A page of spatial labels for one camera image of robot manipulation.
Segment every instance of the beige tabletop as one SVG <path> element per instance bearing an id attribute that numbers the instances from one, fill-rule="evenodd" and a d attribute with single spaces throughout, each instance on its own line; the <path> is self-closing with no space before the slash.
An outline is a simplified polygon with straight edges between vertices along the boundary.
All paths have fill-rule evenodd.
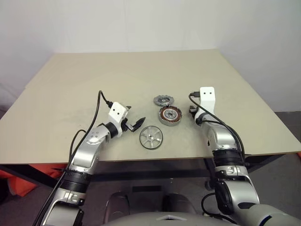
<path id="1" fill-rule="evenodd" d="M 188 94 L 202 86 L 215 88 L 214 112 L 239 133 L 246 154 L 301 151 L 300 142 L 218 50 L 55 54 L 0 120 L 0 163 L 67 162 L 75 132 L 93 118 L 98 90 L 108 100 L 131 105 L 130 122 L 145 116 L 142 128 L 155 125 L 164 136 L 158 149 L 148 150 L 139 142 L 142 128 L 128 131 L 111 140 L 101 161 L 211 157 L 188 113 Z M 157 95 L 174 97 L 183 113 L 179 125 L 159 122 Z M 102 101 L 95 125 L 106 122 L 108 112 Z"/>

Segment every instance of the gray floor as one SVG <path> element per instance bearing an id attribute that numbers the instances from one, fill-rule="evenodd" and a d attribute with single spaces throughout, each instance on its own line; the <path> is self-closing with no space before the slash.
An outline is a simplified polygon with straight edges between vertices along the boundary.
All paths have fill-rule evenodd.
<path id="1" fill-rule="evenodd" d="M 301 112 L 277 113 L 291 132 L 301 141 Z M 99 164 L 99 171 L 135 171 L 135 170 L 162 170 L 186 169 L 204 167 L 197 160 L 163 161 L 160 164 L 154 161 L 143 161 L 135 164 L 123 162 Z M 258 192 L 261 203 L 273 205 L 284 212 L 301 218 L 301 161 L 296 154 L 287 154 L 263 166 L 250 174 Z M 140 180 L 93 182 L 88 189 L 88 196 L 83 210 L 85 211 L 84 225 L 100 225 L 103 220 L 106 201 L 109 196 L 118 191 L 129 194 L 131 212 L 160 210 L 161 197 L 165 193 L 180 193 L 188 197 L 201 213 L 200 200 L 208 193 L 204 188 L 206 178 Z M 162 186 L 162 192 L 133 193 L 133 186 Z M 11 197 L 0 205 L 0 225 L 31 225 L 50 189 L 37 187 L 27 196 Z M 207 209 L 217 211 L 214 197 L 208 198 Z"/>

